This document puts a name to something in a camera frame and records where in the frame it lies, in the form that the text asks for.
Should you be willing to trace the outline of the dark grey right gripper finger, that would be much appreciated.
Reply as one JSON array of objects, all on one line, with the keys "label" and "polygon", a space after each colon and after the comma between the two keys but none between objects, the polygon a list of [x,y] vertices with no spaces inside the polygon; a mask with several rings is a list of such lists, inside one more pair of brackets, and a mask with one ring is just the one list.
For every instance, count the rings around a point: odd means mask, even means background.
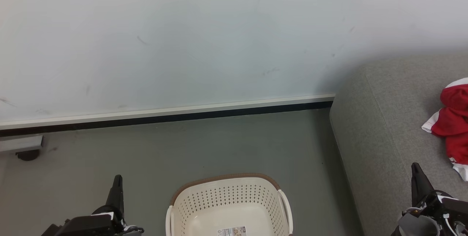
[{"label": "dark grey right gripper finger", "polygon": [[435,201],[435,190],[419,163],[411,165],[411,197],[413,207],[423,207]]}]

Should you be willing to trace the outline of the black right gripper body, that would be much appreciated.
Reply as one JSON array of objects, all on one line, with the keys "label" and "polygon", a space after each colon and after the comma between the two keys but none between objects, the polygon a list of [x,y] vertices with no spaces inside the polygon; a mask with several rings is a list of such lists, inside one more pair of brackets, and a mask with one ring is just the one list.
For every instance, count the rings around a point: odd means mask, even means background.
[{"label": "black right gripper body", "polygon": [[413,192],[412,206],[435,222],[440,236],[468,236],[468,202],[443,191]]}]

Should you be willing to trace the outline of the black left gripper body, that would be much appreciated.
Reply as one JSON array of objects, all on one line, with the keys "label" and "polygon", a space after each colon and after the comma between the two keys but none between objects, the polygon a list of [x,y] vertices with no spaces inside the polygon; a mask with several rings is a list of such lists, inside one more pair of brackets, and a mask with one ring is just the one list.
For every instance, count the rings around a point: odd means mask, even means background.
[{"label": "black left gripper body", "polygon": [[127,225],[123,211],[115,206],[101,206],[91,216],[104,222],[99,236],[143,236],[145,232],[142,227]]}]

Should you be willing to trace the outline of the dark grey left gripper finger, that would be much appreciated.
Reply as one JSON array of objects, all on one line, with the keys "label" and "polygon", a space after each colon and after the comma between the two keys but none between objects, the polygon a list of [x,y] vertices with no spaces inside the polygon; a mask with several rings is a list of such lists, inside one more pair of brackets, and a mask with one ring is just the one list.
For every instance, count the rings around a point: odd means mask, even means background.
[{"label": "dark grey left gripper finger", "polygon": [[110,192],[107,195],[106,206],[112,209],[117,217],[124,217],[123,178],[115,175]]}]

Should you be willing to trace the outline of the red and white garment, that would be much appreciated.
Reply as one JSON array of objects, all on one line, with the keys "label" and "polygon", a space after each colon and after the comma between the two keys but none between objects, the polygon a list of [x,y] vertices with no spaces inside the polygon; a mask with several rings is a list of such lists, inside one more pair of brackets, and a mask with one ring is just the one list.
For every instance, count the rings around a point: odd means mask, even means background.
[{"label": "red and white garment", "polygon": [[443,107],[422,129],[445,140],[446,155],[453,169],[468,182],[468,77],[447,85],[440,101]]}]

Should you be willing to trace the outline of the grey fabric sofa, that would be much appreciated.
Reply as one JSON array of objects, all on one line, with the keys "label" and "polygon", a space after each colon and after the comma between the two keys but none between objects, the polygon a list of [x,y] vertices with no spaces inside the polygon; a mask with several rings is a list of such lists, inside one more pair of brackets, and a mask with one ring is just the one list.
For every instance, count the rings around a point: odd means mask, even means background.
[{"label": "grey fabric sofa", "polygon": [[411,206],[411,164],[435,189],[468,202],[468,182],[443,139],[422,129],[448,84],[468,77],[468,53],[413,55],[361,66],[337,92],[331,126],[365,236],[390,236]]}]

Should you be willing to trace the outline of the white and black baseboard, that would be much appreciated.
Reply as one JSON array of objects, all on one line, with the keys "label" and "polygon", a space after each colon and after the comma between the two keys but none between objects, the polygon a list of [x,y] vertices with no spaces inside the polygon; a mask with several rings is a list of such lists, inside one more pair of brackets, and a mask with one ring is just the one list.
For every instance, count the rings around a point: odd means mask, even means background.
[{"label": "white and black baseboard", "polygon": [[0,122],[0,138],[329,108],[335,94]]}]

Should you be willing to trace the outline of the black caster wheel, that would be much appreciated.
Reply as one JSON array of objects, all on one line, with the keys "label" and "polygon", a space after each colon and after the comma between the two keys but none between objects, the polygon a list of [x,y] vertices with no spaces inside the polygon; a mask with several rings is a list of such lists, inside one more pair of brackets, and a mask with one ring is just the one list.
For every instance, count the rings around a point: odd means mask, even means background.
[{"label": "black caster wheel", "polygon": [[40,149],[34,149],[31,151],[21,151],[15,153],[18,159],[22,161],[33,161],[40,156]]}]

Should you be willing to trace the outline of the printed sticker label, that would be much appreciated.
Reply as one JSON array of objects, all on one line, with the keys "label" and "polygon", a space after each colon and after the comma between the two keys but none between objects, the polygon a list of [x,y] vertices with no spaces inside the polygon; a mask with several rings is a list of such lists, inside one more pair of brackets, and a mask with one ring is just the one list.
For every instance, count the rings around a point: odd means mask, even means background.
[{"label": "printed sticker label", "polygon": [[245,226],[236,226],[226,229],[218,229],[217,236],[248,236]]}]

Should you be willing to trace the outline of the cream perforated plastic laundry basket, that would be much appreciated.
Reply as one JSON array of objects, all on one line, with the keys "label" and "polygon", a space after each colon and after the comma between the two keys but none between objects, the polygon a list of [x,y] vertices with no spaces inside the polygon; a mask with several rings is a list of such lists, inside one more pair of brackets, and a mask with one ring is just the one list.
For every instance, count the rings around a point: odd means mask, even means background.
[{"label": "cream perforated plastic laundry basket", "polygon": [[259,173],[193,181],[172,196],[166,236],[217,236],[218,229],[245,226],[248,236],[293,236],[287,196],[271,177]]}]

